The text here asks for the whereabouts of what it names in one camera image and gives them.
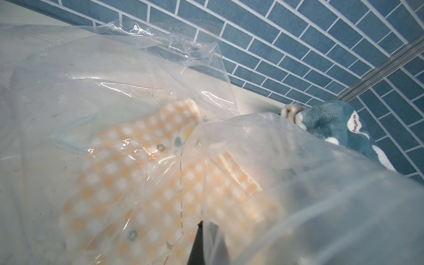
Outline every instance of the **clear plastic bag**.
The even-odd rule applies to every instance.
[[[15,35],[19,31],[76,35],[63,45],[45,47],[47,50],[35,45],[26,51],[33,53],[26,59],[5,59],[11,67],[4,71],[9,77],[3,79],[3,94],[4,102],[11,103],[11,115],[2,117],[2,122],[16,120],[18,126],[2,132],[12,138],[19,132],[18,153],[22,155],[22,168],[18,170],[22,179],[6,187],[13,190],[16,198],[22,245],[28,243],[21,253],[23,258],[14,258],[12,263],[26,260],[34,264],[67,264],[74,260],[69,258],[59,219],[65,201],[79,192],[77,177],[91,143],[101,132],[152,117],[164,106],[175,103],[173,113],[180,113],[176,120],[182,118],[182,126],[176,125],[172,133],[166,134],[169,121],[161,120],[164,131],[154,127],[152,132],[165,134],[166,144],[170,145],[166,152],[162,153],[159,145],[149,149],[141,143],[138,149],[149,149],[149,155],[164,155],[168,149],[184,144],[198,123],[237,115],[234,94],[214,43],[192,42],[179,34],[154,35],[136,27],[129,33],[137,36],[124,36],[126,29],[116,24],[6,30]],[[188,117],[184,106],[192,106]],[[156,161],[143,174],[159,178],[163,173],[160,170],[166,171],[170,166],[169,159]]]

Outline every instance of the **plush toy ear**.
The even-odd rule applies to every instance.
[[[302,106],[290,104],[284,106],[284,108],[281,110],[281,117],[289,119],[291,122],[295,122],[296,114],[301,112],[303,110]]]

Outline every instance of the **blue brick tile wall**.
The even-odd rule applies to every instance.
[[[395,169],[424,184],[424,53],[349,103]]]
[[[422,0],[9,1],[74,25],[133,19],[217,42],[234,85],[307,106],[335,98],[424,31]],[[417,60],[404,67],[418,68]],[[422,93],[416,79],[424,74],[389,80],[412,100]]]

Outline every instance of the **white surface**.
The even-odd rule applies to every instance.
[[[35,24],[35,25],[69,25],[54,18],[39,14],[32,10],[0,0],[0,23]],[[240,114],[255,112],[280,113],[285,104],[276,100],[250,92],[244,88],[232,85]]]

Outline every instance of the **orange polka dot fabric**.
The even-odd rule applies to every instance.
[[[261,189],[228,152],[183,156],[201,122],[195,103],[183,100],[93,140],[79,190],[62,209],[74,264],[185,265],[204,202],[214,204],[208,217],[225,231],[231,254],[248,228],[226,218],[240,218],[234,205]]]

